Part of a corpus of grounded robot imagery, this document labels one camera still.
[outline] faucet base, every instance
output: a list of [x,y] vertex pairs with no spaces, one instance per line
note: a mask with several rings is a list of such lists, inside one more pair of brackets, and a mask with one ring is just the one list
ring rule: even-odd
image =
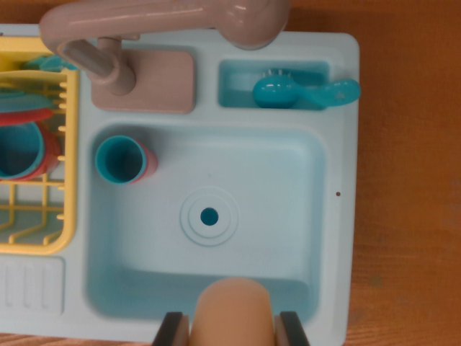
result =
[[103,110],[187,114],[195,107],[195,62],[190,53],[170,50],[124,50],[136,75],[135,88],[118,96],[91,85],[94,105]]

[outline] pink faucet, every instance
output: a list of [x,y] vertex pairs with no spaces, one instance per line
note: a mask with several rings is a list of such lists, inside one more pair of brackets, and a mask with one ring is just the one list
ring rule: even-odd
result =
[[[139,34],[215,27],[243,49],[268,45],[284,29],[290,0],[93,0],[56,7],[40,22],[41,38],[115,95],[137,83],[121,41]],[[87,39],[99,38],[99,47]]]

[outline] drain hole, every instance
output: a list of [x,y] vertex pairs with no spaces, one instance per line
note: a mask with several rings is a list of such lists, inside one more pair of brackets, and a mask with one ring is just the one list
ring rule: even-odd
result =
[[218,222],[219,215],[218,212],[213,208],[206,208],[200,214],[200,220],[207,225],[213,226]]

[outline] teal spoon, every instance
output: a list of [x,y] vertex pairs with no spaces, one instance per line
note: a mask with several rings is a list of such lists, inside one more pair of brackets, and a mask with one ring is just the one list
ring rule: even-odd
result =
[[321,107],[344,106],[356,101],[361,93],[360,84],[353,79],[306,88],[286,74],[264,77],[253,88],[254,100],[262,108],[291,108],[300,97]]
[[71,71],[77,70],[76,66],[62,59],[60,56],[40,56],[21,67],[23,70],[42,70],[46,72],[61,72],[65,68]]

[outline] sink drain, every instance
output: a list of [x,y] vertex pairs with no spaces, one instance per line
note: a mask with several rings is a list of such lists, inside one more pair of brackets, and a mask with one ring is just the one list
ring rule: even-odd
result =
[[192,193],[181,208],[181,226],[195,243],[220,245],[232,237],[238,225],[238,209],[232,197],[217,187]]

